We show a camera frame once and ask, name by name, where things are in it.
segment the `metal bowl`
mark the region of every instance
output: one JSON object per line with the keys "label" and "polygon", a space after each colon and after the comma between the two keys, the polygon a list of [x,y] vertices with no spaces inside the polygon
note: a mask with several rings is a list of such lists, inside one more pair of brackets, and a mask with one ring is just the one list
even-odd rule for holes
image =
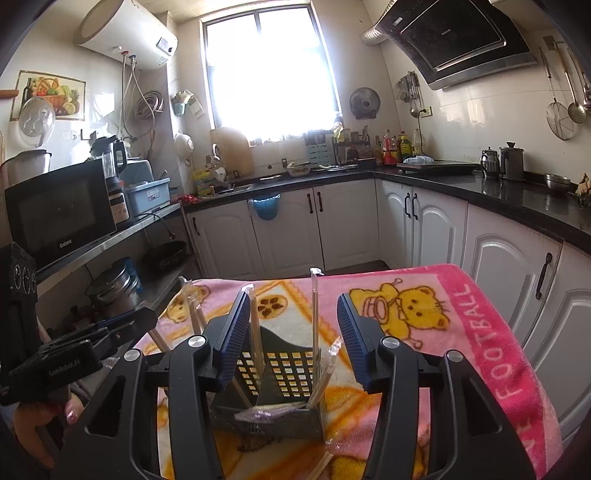
{"label": "metal bowl", "polygon": [[569,192],[571,190],[570,179],[560,175],[548,174],[545,176],[546,186],[555,192]]}

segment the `towel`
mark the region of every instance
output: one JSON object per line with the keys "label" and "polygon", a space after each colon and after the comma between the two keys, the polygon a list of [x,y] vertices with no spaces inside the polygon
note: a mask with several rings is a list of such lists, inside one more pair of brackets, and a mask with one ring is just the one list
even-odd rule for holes
{"label": "towel", "polygon": [[[246,282],[198,280],[192,288],[202,299],[207,319],[226,314]],[[285,340],[312,345],[309,278],[255,282],[261,325]],[[454,265],[435,265],[319,278],[320,347],[340,335],[336,302],[349,293],[362,315],[376,319],[384,332],[415,350],[443,355],[463,352],[499,401],[541,478],[562,453],[554,409],[519,343],[472,279]],[[158,322],[170,345],[192,334],[186,315],[173,299]],[[138,347],[157,351],[149,337]],[[428,395],[421,392],[414,478],[426,474],[429,443]],[[346,349],[326,390],[326,442],[244,439],[215,432],[217,449],[229,480],[305,478],[324,452],[333,454],[319,478],[361,479],[372,443],[380,395],[367,395],[355,381]],[[173,478],[165,397],[158,409],[162,475]]]}

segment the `hanging ladle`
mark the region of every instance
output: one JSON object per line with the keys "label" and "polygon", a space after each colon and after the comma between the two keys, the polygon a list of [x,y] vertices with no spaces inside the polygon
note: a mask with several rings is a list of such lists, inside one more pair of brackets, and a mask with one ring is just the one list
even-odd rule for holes
{"label": "hanging ladle", "polygon": [[562,52],[560,51],[560,47],[558,45],[556,45],[556,52],[558,52],[560,63],[562,63],[562,68],[566,74],[566,80],[568,81],[570,91],[573,94],[574,101],[569,105],[569,117],[574,123],[582,124],[585,120],[587,120],[587,110],[585,110],[583,105],[579,105],[577,102],[577,97],[574,94],[573,82],[570,81],[569,69],[566,66],[566,62],[564,61],[564,57],[562,56]]}

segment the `blue gripper pad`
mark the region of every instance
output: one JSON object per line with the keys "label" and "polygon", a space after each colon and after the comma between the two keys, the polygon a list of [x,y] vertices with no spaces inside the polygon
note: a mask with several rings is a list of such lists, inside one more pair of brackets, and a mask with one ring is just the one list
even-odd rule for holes
{"label": "blue gripper pad", "polygon": [[355,305],[347,293],[339,297],[336,314],[355,379],[365,391],[370,391],[376,373],[375,352],[380,340],[385,336],[384,332],[376,320],[357,314]]}
{"label": "blue gripper pad", "polygon": [[213,345],[213,364],[217,368],[217,380],[222,388],[225,388],[234,377],[236,361],[242,350],[250,318],[250,297],[242,291],[234,300],[220,335]]}

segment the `stainless steel pot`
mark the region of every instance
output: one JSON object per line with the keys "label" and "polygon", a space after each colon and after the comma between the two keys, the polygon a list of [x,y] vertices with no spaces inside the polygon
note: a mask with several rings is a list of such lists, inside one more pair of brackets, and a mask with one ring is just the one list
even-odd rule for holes
{"label": "stainless steel pot", "polygon": [[9,158],[0,166],[5,189],[49,172],[51,154],[47,150],[28,150]]}
{"label": "stainless steel pot", "polygon": [[117,297],[117,299],[107,305],[103,310],[103,316],[106,319],[111,319],[122,315],[126,312],[130,312],[135,309],[141,302],[142,299],[136,289],[139,278],[133,277],[127,288]]}
{"label": "stainless steel pot", "polygon": [[101,308],[113,303],[130,282],[131,277],[125,265],[114,265],[90,284],[85,295],[95,307]]}

